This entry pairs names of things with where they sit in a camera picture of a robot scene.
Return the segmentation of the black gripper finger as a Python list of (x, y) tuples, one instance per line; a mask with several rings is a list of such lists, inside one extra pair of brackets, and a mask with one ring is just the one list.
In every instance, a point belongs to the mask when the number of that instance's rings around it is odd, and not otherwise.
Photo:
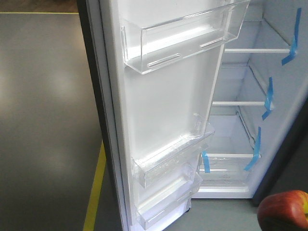
[(263, 231), (295, 231), (296, 226), (282, 220), (274, 218), (265, 218), (263, 220)]

